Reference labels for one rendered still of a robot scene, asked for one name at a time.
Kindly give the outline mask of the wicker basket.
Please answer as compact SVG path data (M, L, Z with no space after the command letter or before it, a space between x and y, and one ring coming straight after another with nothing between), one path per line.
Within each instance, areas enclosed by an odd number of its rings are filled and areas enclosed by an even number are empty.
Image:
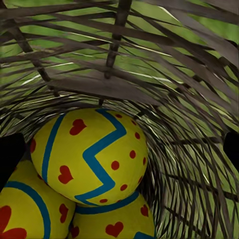
M185 0L136 0L160 7L208 45L189 42L167 28L159 25L155 21L163 23L167 22L144 16L133 10L130 7L132 0L101 2L96 2L94 0L68 1L76 3L32 7L17 5L18 8L7 8L7 3L0 0L0 31L7 29L7 32L0 35L0 46L18 43L22 48L22 51L17 55L0 58L0 69L22 65L22 67L16 71L0 74L0 77L25 72L25 74L11 82L0 84L0 92L8 91L8 93L0 95L0 98L16 94L16 96L9 100L0 101L0 138L21 132L24 141L26 142L26 152L19 162L26 159L32 160L31 142L33 137L44 124L61 114L86 108L118 110L124 114L130 112L130 116L132 116L132 119L140 126L146 140L149 142L150 153L157 155L151 157L151 155L148 154L147 167L139 191L141 195L144 195L144 199L147 200L149 208L153 210L153 218L156 222L155 226L157 227L157 232L159 232L162 225L165 209L170 211L169 222L166 228L163 226L161 237L159 239L163 239L165 232L169 229L170 222L172 222L172 227L169 233L169 239L177 239L181 224L183 224L183 227L180 239L185 239L187 227L189 227L187 239L192 239L193 231L195 231L195 239L216 239L218 222L220 222L224 239L234 239L235 212L239 218L236 205L236 202L239 202L239 181L236 178L233 166L232 169L230 169L228 163L223 157L220 144L222 146L224 145L226 136L229 132L236 134L239 133L226 125L220 115L239 127L239 94L232 90L222 79L222 77L225 78L239 88L239 83L231 79L224 69L226 66L229 66L239 80L239 45L234 41L222 38L185 13L239 25L239 0L202 0L214 8L198 5ZM118 8L109 6L117 3ZM58 14L58 12L90 7L98 7L110 11L79 16ZM38 20L30 17L42 14L55 17L55 19ZM140 27L137 27L135 24L127 20L128 15L141 17L166 36L148 33L142 30ZM92 20L99 18L115 18L115 24ZM83 32L73 28L52 24L52 21L69 21L99 29L100 32L111 32L112 38L95 35L92 34L92 32ZM126 23L134 29L126 27ZM62 30L68 33L47 36L23 33L20 31L19 27L30 24ZM94 38L94 40L80 42L70 38L61 37L74 34ZM124 36L153 42L162 50L141 46ZM15 39L15 42L7 43L12 39ZM28 39L44 39L63 43L63 45L45 48L30 45ZM98 47L98 45L107 43L110 44L110 49ZM118 52L118 49L121 45L139 49L149 56L150 59L138 57L134 54L120 53ZM193 56L182 54L173 47L184 48ZM96 60L82 61L60 55L69 53L89 57L89 54L83 55L73 52L81 49L92 49L101 51L102 53L108 53L108 59L100 58ZM222 55L222 58L217 59L206 50L217 51ZM171 64L160 57L159 54L175 58L183 64L183 66ZM141 76L153 78L160 84L141 80L131 72L114 64L118 55L140 59L142 61L156 62L183 82L177 82L171 79L165 75L164 71L159 71L154 67L147 67L147 69L155 70L167 79L140 74ZM69 61L69 63L58 63L41 59L50 56ZM12 62L27 60L28 62L26 63L11 65ZM34 67L23 69L23 67L30 63L33 63ZM83 65L83 67L69 71L49 68L50 66L68 65L72 63ZM177 66L190 69L195 73L195 76L190 77L178 69ZM83 75L73 73L87 69L94 69L94 71ZM26 79L24 83L17 87L7 88L11 84L21 81L22 78L35 71L38 71L36 76ZM39 76L42 77L41 80L35 82L33 85L25 86L25 84ZM175 84L177 88L172 89L161 81ZM209 88L207 89L201 85L201 81L204 81ZM36 87L36 89L31 94L22 96L34 87ZM197 94L190 91L190 88L193 88ZM231 105L223 100L216 93L214 88L224 93ZM25 90L13 93L13 91L17 89ZM165 90L168 93L162 90ZM50 96L51 94L53 94L55 98L41 101L43 98ZM198 114L182 105L177 98L178 96L191 104ZM204 96L228 111L230 115L209 103ZM37 99L37 101L34 103L23 107L20 106L20 104L23 104L24 102L35 99ZM84 101L85 99L95 100L98 101L98 103L86 102ZM198 102L205 105L211 114L203 110ZM137 111L134 112L127 107L128 104L131 104L131 106L136 108ZM116 107L115 105L118 105L119 107ZM176 115L186 122L193 135L196 137L195 139L186 132L186 129L179 123L174 115L175 112L171 110L169 106L172 106L180 112L181 116L178 114ZM175 120L171 119L162 107L166 107ZM121 108L124 110L121 110ZM198 127L198 124L186 115L183 110L186 111L186 113L190 113L197 117L201 121L204 121L214 136L207 137L207 135ZM143 116L151 118L157 126L152 126L143 118ZM2 134L2 131L13 119L18 119L17 123L13 127L9 127L7 131ZM178 126L181 129L181 132L173 127L170 122L173 125ZM216 129L221 132L222 136L218 135ZM199 131L204 138L201 138L196 130ZM188 144L195 151L197 163L187 149ZM212 156L210 146L222 161L226 175ZM206 158L204 149L209 154L212 164ZM188 155L192 164L195 164L199 170L199 178L201 182L197 181L196 176L195 181L191 179L185 154ZM198 158L203 160L209 179L203 174ZM158 159L162 162L162 166ZM173 167L173 164L171 159L173 159L177 165L177 176L172 171L171 167ZM222 182L218 175L216 166L229 182L231 193L222 189ZM234 177L236 194L233 193L233 186L230 183L227 170ZM164 183L161 176L163 171L166 175ZM211 177L213 177L217 184L216 188L213 186ZM172 178L174 185L173 191L171 189ZM193 203L191 203L190 199L189 186L191 187L193 195ZM199 205L196 200L196 187L198 188L200 197ZM203 189L204 192L206 209L203 205L200 189ZM170 208L167 206L169 192L171 192L172 195ZM215 202L214 216L209 199L210 192L212 192ZM232 222L230 222L226 198L234 201ZM188 201L191 206L191 214L189 214L187 209ZM183 202L186 205L185 210L183 208ZM203 224L200 216L200 203L204 214ZM176 213L176 205L178 205L178 213ZM194 226L195 210L197 210L198 213L196 226ZM209 216L212 225L212 234L210 232L207 216ZM175 223L177 223L177 227L176 232L173 235Z

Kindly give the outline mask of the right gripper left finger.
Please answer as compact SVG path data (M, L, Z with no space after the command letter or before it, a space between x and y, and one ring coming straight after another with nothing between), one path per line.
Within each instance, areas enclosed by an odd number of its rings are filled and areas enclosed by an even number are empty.
M25 144L21 132L0 138L0 192L26 152Z

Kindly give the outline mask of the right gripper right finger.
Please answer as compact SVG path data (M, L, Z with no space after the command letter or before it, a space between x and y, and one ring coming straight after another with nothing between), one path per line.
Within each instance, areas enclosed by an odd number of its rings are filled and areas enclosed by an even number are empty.
M239 134L229 132L223 150L231 161L231 165L239 172Z

